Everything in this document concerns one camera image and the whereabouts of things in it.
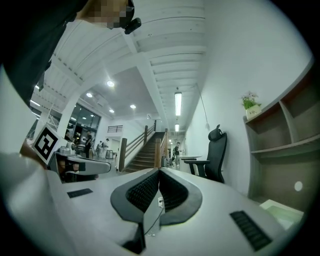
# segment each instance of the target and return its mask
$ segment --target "white ceiling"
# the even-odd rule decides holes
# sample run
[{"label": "white ceiling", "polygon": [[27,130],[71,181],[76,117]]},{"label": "white ceiling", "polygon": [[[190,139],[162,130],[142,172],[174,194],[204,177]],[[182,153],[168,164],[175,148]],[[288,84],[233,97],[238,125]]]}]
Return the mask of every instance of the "white ceiling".
[{"label": "white ceiling", "polygon": [[[87,96],[87,92],[84,92],[81,98],[95,109],[115,118],[132,118],[137,115],[147,118],[147,114],[158,115],[136,67],[122,71],[110,79],[115,83],[114,87],[100,83],[89,90],[92,98]],[[135,105],[136,108],[132,109],[130,105]]]},{"label": "white ceiling", "polygon": [[[128,93],[126,82],[115,87],[114,94],[101,91],[110,107],[117,115],[125,116],[130,101],[140,99],[135,102],[141,104],[141,108],[137,106],[138,112],[149,108],[152,99],[155,109],[150,110],[158,112],[170,131],[174,131],[175,123],[180,124],[181,130],[186,129],[198,93],[195,86],[199,63],[206,52],[203,0],[134,0],[134,5],[135,17],[141,18],[142,26],[131,35],[125,35],[122,29],[109,30],[85,21],[67,25],[52,56],[52,65],[45,73],[44,89],[41,92],[35,89],[32,96],[41,104],[39,110],[53,107],[62,112],[75,91],[82,95],[96,90],[110,78],[117,80],[123,76],[126,80],[136,67],[140,76],[135,74],[134,79],[139,82],[132,81],[131,89],[134,91],[136,87],[137,93]],[[138,98],[140,91],[144,99]],[[178,120],[175,92],[182,92]],[[118,101],[126,99],[126,95],[132,98],[122,105],[113,101],[112,95]]]}]

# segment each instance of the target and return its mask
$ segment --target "office chair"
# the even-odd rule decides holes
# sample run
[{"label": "office chair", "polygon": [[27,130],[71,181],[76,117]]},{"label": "office chair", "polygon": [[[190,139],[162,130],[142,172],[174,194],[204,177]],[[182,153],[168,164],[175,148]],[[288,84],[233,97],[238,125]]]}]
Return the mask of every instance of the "office chair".
[{"label": "office chair", "polygon": [[225,132],[222,133],[219,127],[220,124],[208,135],[210,142],[206,161],[186,160],[184,162],[189,164],[193,175],[195,174],[193,164],[195,164],[200,177],[225,183],[224,177],[221,174],[221,167],[225,157],[228,137]]}]

